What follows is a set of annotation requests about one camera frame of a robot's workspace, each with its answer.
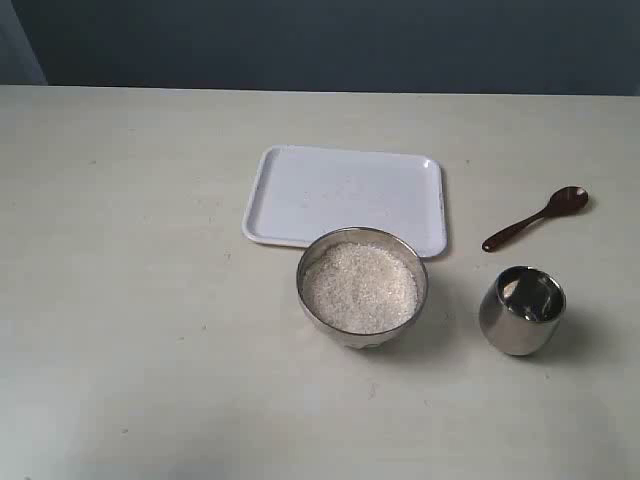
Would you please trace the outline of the shiny steel cup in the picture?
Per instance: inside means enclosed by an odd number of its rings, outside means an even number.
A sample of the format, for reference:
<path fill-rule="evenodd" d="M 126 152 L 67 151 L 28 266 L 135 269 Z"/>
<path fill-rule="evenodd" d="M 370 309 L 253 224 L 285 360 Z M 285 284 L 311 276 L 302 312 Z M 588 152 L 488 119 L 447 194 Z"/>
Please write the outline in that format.
<path fill-rule="evenodd" d="M 511 356 L 528 356 L 551 340 L 565 309 L 565 293 L 552 276 L 530 266 L 513 266 L 489 287 L 478 320 L 494 348 Z"/>

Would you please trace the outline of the white rice grains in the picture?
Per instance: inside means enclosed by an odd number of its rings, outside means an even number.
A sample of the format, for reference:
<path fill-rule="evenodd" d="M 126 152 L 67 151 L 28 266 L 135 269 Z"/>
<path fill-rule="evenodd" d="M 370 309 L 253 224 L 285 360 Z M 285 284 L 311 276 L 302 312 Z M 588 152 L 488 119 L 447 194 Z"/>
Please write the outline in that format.
<path fill-rule="evenodd" d="M 311 264 L 302 293 L 316 317 L 356 334 L 392 330 L 418 306 L 418 286 L 405 262 L 379 246 L 351 242 L 327 249 Z"/>

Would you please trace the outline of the white rectangular plastic tray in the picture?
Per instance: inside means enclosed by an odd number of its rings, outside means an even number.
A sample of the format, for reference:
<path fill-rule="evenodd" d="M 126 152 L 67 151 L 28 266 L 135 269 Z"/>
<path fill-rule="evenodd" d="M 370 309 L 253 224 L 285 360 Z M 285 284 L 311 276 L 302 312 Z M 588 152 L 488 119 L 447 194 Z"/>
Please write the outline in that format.
<path fill-rule="evenodd" d="M 424 155 L 278 145 L 260 159 L 242 221 L 251 241 L 306 248 L 346 227 L 370 227 L 423 258 L 447 248 L 440 165 Z"/>

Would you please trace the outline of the steel bowl of rice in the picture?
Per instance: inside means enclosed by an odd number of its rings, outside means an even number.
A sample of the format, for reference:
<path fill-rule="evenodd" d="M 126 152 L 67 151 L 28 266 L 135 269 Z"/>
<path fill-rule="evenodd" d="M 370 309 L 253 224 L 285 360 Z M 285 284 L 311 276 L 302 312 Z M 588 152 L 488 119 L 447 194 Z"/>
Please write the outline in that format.
<path fill-rule="evenodd" d="M 414 315 L 402 325 L 385 332 L 375 334 L 356 334 L 339 330 L 316 317 L 306 304 L 302 288 L 303 277 L 311 264 L 318 260 L 327 249 L 345 242 L 379 246 L 398 256 L 414 275 L 418 286 L 418 306 Z M 429 277 L 418 254 L 406 242 L 396 236 L 373 228 L 348 227 L 327 233 L 315 240 L 304 252 L 296 271 L 296 288 L 300 305 L 311 322 L 334 341 L 353 349 L 378 347 L 407 330 L 419 319 L 427 303 Z"/>

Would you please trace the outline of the brown wooden spoon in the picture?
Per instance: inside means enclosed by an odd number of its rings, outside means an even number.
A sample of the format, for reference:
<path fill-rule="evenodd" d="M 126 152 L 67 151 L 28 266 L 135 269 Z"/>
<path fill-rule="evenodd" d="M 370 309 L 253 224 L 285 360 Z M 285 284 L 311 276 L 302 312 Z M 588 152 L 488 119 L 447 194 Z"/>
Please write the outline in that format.
<path fill-rule="evenodd" d="M 577 214 L 586 207 L 588 202 L 589 194 L 583 187 L 563 187 L 551 195 L 542 210 L 490 236 L 482 243 L 481 248 L 484 252 L 493 253 L 533 223 Z"/>

